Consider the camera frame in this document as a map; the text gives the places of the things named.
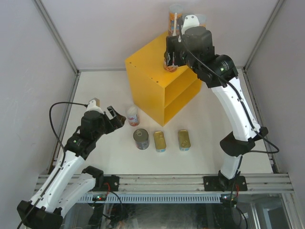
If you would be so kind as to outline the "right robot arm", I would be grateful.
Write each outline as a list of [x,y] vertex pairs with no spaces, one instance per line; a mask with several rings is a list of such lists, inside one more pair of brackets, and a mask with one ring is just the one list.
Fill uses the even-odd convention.
[[263,139],[268,129],[260,126],[252,115],[233,60],[215,53],[212,34],[202,26],[167,36],[164,56],[167,65],[188,66],[223,106],[232,127],[231,133],[220,141],[224,162],[217,176],[203,180],[208,183],[207,191],[234,189],[243,155],[252,152],[256,141]]

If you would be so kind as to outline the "round tomato tin can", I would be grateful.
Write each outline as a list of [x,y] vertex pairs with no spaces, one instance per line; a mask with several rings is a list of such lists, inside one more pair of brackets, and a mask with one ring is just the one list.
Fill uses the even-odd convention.
[[139,150],[145,150],[149,147],[149,134],[145,129],[136,129],[133,133],[133,138]]

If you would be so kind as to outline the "small red-white can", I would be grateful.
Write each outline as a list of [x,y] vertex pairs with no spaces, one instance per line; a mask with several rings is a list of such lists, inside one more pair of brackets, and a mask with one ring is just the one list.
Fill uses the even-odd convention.
[[138,115],[138,108],[133,105],[130,106],[126,111],[127,119],[130,126],[137,126],[140,124],[140,119]]
[[178,66],[175,65],[175,55],[172,54],[172,65],[167,65],[167,58],[170,57],[167,51],[164,52],[164,61],[163,61],[163,68],[168,72],[175,72],[178,69]]

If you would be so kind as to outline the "tall can with white spoon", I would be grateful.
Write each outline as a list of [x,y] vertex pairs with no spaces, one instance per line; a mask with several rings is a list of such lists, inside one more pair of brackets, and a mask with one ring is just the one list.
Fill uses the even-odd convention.
[[183,6],[173,4],[169,7],[168,35],[176,36],[179,34],[179,19],[183,14]]

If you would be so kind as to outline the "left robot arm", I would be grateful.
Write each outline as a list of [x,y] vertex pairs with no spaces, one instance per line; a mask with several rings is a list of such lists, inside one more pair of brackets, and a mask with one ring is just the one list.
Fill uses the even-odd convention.
[[103,171],[93,166],[86,167],[78,181],[69,185],[78,168],[96,148],[102,135],[110,134],[124,126],[126,118],[117,113],[112,106],[107,114],[94,101],[86,105],[81,124],[68,139],[55,168],[29,201],[22,200],[17,212],[22,225],[30,229],[58,229],[69,210],[90,190],[110,188],[104,182]]

